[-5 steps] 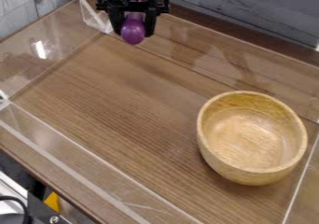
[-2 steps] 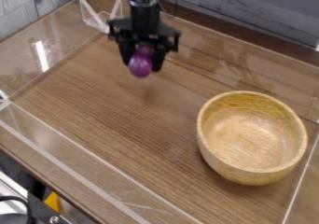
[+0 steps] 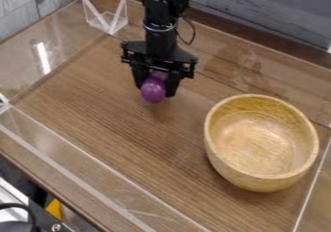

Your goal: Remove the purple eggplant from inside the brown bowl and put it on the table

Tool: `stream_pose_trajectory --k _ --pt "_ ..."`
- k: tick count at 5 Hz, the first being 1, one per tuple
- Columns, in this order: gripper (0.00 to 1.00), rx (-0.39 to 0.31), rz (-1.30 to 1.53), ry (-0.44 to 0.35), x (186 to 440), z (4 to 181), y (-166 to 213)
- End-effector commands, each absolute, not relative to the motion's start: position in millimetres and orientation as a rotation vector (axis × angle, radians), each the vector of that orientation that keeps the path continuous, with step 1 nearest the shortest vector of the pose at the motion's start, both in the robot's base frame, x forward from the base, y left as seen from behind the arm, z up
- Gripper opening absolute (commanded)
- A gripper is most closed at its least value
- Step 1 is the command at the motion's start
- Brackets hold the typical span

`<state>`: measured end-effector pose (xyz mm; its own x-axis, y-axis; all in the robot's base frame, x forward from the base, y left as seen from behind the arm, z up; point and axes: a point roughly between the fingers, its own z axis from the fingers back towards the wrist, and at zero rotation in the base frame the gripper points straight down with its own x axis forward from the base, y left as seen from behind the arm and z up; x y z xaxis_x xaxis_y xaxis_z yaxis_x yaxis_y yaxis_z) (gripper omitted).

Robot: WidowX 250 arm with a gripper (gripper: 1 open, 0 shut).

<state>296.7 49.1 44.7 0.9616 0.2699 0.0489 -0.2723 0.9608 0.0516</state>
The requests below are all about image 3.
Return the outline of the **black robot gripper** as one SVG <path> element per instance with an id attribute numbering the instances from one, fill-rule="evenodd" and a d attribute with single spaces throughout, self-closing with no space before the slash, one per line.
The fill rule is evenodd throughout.
<path id="1" fill-rule="evenodd" d="M 122 42 L 122 61 L 132 67 L 137 88 L 150 71 L 168 73 L 165 96 L 173 97 L 182 78 L 193 78 L 199 59 L 177 44 L 177 25 L 157 28 L 144 25 L 145 40 Z"/>

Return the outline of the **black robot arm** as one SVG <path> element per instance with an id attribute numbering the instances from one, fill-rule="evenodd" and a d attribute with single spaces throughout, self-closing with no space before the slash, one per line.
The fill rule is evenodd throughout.
<path id="1" fill-rule="evenodd" d="M 193 78 L 199 58 L 177 44 L 178 19 L 185 16 L 189 0 L 141 0 L 145 7 L 145 40 L 122 42 L 122 62 L 132 69 L 134 85 L 144 99 L 158 102 L 177 93 L 184 78 Z"/>

